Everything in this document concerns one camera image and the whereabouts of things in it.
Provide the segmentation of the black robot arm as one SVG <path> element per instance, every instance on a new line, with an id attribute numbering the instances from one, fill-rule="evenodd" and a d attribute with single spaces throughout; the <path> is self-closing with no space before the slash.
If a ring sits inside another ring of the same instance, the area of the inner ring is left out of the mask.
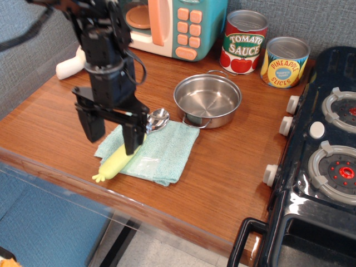
<path id="1" fill-rule="evenodd" d="M 23 35 L 24 40 L 36 36 L 54 9 L 62 11 L 71 21 L 85 53 L 85 70 L 90 87 L 75 87 L 76 110 L 91 142 L 105 133 L 104 121 L 118 123 L 123 128 L 127 155 L 143 143 L 149 108 L 136 96 L 142 84 L 135 76 L 134 62 L 138 58 L 129 50 L 130 28 L 120 4 L 116 1 L 33 1 L 46 10 Z"/>

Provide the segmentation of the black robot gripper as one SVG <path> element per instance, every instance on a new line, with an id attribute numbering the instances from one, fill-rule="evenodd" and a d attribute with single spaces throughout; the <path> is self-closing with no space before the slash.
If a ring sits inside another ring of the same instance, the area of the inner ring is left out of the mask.
<path id="1" fill-rule="evenodd" d="M 126 155 L 132 155 L 142 145 L 146 133 L 149 108 L 135 96 L 134 60 L 119 60 L 115 65 L 85 69 L 90 87 L 75 87 L 78 118 L 87 139 L 93 143 L 105 134 L 105 120 L 122 126 Z"/>

